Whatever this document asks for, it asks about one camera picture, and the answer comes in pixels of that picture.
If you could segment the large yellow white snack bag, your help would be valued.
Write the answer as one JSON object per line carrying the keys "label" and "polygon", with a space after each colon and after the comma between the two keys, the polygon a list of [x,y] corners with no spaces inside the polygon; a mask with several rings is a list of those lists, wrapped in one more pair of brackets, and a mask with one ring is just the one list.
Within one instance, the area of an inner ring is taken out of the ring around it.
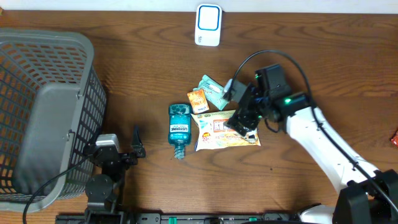
{"label": "large yellow white snack bag", "polygon": [[191,114],[199,128],[199,136],[194,150],[224,149],[235,146],[260,146],[257,130],[248,132],[245,136],[227,127],[225,122],[232,117],[235,110],[213,113]]}

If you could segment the mint green wipes pack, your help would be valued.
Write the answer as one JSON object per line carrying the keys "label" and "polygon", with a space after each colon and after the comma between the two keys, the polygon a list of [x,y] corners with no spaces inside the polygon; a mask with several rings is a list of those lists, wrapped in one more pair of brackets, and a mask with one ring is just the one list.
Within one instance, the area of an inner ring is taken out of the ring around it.
{"label": "mint green wipes pack", "polygon": [[224,87],[218,84],[208,75],[202,76],[202,79],[199,82],[198,86],[193,89],[193,91],[198,90],[203,90],[205,98],[214,106],[216,106],[220,111],[222,111],[229,103],[229,101],[223,98]]}

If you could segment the teal mouthwash bottle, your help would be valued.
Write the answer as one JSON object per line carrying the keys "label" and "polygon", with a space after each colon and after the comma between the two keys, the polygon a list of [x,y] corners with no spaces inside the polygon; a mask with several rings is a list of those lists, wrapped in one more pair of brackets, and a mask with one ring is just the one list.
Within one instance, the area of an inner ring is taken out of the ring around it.
{"label": "teal mouthwash bottle", "polygon": [[185,147],[191,143],[191,113],[192,108],[185,103],[169,106],[168,142],[174,147],[174,158],[185,157]]}

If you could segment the small orange snack pack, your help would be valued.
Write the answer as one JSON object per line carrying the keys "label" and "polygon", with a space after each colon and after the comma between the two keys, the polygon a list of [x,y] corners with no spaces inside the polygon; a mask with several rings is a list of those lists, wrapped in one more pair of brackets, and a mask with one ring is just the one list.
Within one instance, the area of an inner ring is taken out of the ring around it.
{"label": "small orange snack pack", "polygon": [[210,109],[202,89],[187,93],[194,114],[200,114]]}

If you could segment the grey plastic shopping basket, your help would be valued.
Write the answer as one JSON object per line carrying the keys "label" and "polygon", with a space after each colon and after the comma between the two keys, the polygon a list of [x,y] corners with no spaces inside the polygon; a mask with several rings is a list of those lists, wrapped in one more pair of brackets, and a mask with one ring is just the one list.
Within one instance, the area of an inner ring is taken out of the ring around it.
{"label": "grey plastic shopping basket", "polygon": [[84,192],[93,165],[83,148],[106,109],[94,55],[78,33],[1,29],[1,210]]}

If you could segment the red Top snack bar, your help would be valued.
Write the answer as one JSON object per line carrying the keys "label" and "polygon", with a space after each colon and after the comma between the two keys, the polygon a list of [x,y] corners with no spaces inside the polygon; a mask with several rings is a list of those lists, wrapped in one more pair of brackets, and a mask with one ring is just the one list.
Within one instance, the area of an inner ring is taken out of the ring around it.
{"label": "red Top snack bar", "polygon": [[391,143],[395,146],[398,146],[398,131],[391,137]]}

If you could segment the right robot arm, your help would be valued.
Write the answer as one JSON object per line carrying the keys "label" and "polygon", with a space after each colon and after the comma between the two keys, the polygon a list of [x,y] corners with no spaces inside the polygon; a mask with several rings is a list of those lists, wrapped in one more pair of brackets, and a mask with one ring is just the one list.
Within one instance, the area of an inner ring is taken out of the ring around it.
{"label": "right robot arm", "polygon": [[397,172],[381,171],[331,127],[304,92],[293,93],[280,65],[255,73],[256,85],[230,79],[224,97],[238,103],[225,125],[245,136],[260,121],[277,123],[319,165],[338,193],[334,207],[311,205],[293,223],[397,223]]}

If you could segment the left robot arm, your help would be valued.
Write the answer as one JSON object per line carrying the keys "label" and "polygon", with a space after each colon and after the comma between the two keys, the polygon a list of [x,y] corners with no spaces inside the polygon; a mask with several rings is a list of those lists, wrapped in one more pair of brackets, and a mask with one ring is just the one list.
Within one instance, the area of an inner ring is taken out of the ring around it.
{"label": "left robot arm", "polygon": [[146,150],[136,126],[132,134],[131,150],[120,152],[115,134],[101,134],[96,130],[83,154],[101,169],[85,185],[88,197],[83,223],[133,223],[134,215],[122,206],[126,171],[146,157]]}

